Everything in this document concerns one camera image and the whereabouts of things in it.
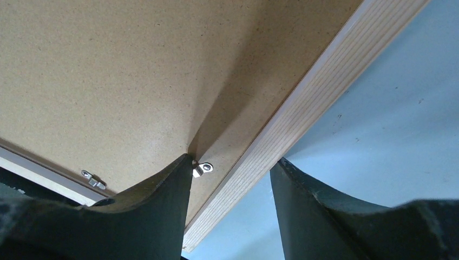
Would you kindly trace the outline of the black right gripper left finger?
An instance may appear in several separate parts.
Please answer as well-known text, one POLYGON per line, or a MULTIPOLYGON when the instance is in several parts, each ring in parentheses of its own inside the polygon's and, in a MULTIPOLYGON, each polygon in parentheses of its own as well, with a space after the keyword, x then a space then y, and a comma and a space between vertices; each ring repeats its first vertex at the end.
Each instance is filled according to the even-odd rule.
POLYGON ((93 206, 1 199, 1 259, 180 259, 193 158, 93 206))

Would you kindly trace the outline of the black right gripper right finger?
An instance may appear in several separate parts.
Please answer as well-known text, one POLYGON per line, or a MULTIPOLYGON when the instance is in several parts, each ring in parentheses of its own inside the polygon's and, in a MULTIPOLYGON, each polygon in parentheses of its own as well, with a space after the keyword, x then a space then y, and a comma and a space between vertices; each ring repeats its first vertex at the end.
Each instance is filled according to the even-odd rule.
POLYGON ((270 171, 286 259, 458 259, 458 200, 385 207, 340 192, 287 159, 270 171))

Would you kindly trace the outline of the brown backing board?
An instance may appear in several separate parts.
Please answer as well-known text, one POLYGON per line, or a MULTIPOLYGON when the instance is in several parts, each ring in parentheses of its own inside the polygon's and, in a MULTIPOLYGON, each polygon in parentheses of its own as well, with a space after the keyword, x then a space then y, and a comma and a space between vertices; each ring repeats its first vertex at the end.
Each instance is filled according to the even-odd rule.
POLYGON ((121 192, 189 153, 209 200, 360 1, 1 1, 1 145, 121 192))

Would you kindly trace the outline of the light wooden picture frame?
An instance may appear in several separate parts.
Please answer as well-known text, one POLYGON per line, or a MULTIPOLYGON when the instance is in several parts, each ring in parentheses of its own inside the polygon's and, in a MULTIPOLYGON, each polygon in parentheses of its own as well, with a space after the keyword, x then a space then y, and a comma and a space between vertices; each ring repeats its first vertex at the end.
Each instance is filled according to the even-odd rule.
MULTIPOLYGON (((360 1, 209 200, 190 222, 186 220, 182 248, 192 251, 426 5, 427 1, 360 1)), ((59 173, 2 145, 1 167, 84 205, 115 193, 104 181, 105 190, 91 187, 83 175, 59 173)))

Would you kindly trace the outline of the metal turn clip left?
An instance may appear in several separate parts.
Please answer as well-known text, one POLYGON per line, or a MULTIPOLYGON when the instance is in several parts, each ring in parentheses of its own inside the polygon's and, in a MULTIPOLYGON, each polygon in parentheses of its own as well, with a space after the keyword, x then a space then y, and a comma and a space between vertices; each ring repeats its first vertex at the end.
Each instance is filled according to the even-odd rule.
POLYGON ((90 172, 86 170, 82 170, 81 174, 87 179, 88 184, 91 187, 95 187, 100 190, 106 189, 105 183, 100 178, 96 177, 95 175, 91 174, 90 172))

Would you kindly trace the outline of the metal turn clip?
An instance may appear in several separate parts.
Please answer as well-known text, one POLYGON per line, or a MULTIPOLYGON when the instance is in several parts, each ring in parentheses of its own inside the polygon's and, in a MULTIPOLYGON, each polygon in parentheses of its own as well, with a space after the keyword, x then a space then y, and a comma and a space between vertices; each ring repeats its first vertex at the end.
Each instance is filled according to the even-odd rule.
POLYGON ((87 179, 88 184, 91 187, 95 187, 100 190, 106 189, 105 183, 100 178, 96 177, 95 175, 91 174, 90 172, 86 170, 82 170, 81 174, 87 179))
POLYGON ((203 176, 205 173, 210 173, 213 171, 213 165, 208 162, 199 163, 197 161, 193 161, 193 177, 199 178, 203 176))

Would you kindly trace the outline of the metal turn clip right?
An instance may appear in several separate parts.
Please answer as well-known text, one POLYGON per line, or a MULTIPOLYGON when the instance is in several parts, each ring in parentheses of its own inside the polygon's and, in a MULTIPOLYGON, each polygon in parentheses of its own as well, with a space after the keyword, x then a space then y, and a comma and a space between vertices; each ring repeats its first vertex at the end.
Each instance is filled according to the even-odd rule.
POLYGON ((197 161, 193 161, 193 177, 199 178, 203 176, 205 173, 210 173, 213 171, 213 165, 208 162, 199 163, 197 161))

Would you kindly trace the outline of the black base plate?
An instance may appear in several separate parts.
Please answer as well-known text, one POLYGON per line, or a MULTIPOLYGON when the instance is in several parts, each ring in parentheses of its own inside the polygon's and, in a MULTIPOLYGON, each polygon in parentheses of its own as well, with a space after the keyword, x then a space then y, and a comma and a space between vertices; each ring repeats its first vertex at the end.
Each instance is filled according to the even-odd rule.
POLYGON ((70 206, 80 206, 79 203, 71 199, 1 168, 1 198, 25 197, 52 200, 70 206))

